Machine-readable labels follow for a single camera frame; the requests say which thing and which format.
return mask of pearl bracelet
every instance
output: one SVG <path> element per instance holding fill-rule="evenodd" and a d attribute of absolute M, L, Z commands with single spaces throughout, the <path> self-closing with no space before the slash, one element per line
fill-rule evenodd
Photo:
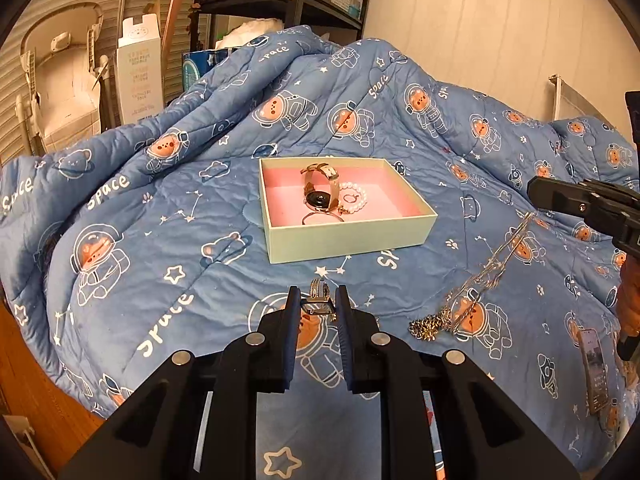
<path fill-rule="evenodd" d="M 354 195 L 352 196 L 354 196 L 356 200 L 359 198 L 360 201 L 359 202 L 354 201 L 352 205 L 340 204 L 338 206 L 338 211 L 340 213 L 353 214 L 357 211 L 360 211 L 360 209 L 362 209 L 367 203 L 367 192 L 364 189 L 362 189 L 358 184 L 355 184 L 353 182 L 343 182 L 340 184 L 340 190 L 347 190 L 347 189 L 353 190 Z"/>

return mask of open box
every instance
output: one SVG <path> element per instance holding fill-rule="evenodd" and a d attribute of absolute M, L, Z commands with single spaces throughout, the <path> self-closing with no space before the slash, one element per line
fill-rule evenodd
<path fill-rule="evenodd" d="M 315 214 L 304 203 L 300 170 L 327 162 L 341 183 L 358 184 L 367 203 L 354 214 Z M 327 179 L 313 172 L 316 190 L 329 191 Z M 340 192 L 340 201 L 350 190 Z M 289 157 L 260 159 L 260 201 L 272 264 L 298 262 L 422 245 L 438 215 L 383 158 Z"/>

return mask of metal screw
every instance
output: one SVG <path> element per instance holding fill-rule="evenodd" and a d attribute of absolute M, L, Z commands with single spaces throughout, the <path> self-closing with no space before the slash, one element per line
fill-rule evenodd
<path fill-rule="evenodd" d="M 391 343 L 391 338 L 389 337 L 389 334 L 385 334 L 384 332 L 376 332 L 371 336 L 371 342 L 374 345 L 384 346 Z"/>
<path fill-rule="evenodd" d="M 251 332 L 247 334 L 244 341 L 251 346 L 258 346 L 264 343 L 264 336 L 260 332 Z"/>
<path fill-rule="evenodd" d="M 461 365 L 465 362 L 465 355 L 460 350 L 449 350 L 445 357 L 452 365 Z"/>
<path fill-rule="evenodd" d="M 174 365 L 182 366 L 191 361 L 191 354 L 186 350 L 178 350 L 174 355 L 171 356 L 171 361 Z"/>

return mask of black metal shelf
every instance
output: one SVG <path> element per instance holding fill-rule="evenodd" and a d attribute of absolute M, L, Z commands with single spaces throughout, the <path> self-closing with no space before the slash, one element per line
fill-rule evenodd
<path fill-rule="evenodd" d="M 280 18 L 284 21 L 290 0 L 203 0 L 200 12 L 228 14 L 246 18 Z M 328 0 L 304 0 L 302 22 L 305 25 L 342 27 L 361 30 L 359 20 Z"/>
<path fill-rule="evenodd" d="M 191 50 L 198 49 L 198 16 L 200 14 L 225 14 L 246 18 L 280 18 L 285 27 L 318 25 L 321 27 L 347 28 L 362 38 L 369 0 L 362 1 L 360 19 L 332 4 L 328 0 L 194 0 L 191 13 Z M 209 48 L 213 47 L 212 35 Z"/>

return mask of bed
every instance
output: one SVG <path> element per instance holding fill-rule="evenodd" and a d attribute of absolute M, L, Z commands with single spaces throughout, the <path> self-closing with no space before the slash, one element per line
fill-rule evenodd
<path fill-rule="evenodd" d="M 386 158 L 438 213 L 426 243 L 270 265 L 257 159 L 300 155 Z M 535 175 L 638 190 L 607 124 L 541 123 L 434 80 L 385 41 L 339 48 L 296 27 L 249 42 L 154 118 L 11 161 L 0 278 L 43 370 L 107 417 L 172 352 L 223 349 L 321 276 L 413 348 L 466 352 L 585 470 L 638 410 L 614 352 L 625 254 L 607 237 L 537 212 L 481 322 L 434 342 L 408 332 L 534 210 Z M 598 331 L 607 365 L 604 420 L 588 415 L 581 327 Z M 303 319 L 296 360 L 291 390 L 258 400 L 258 478 L 376 478 L 379 402 L 347 392 L 336 327 Z"/>

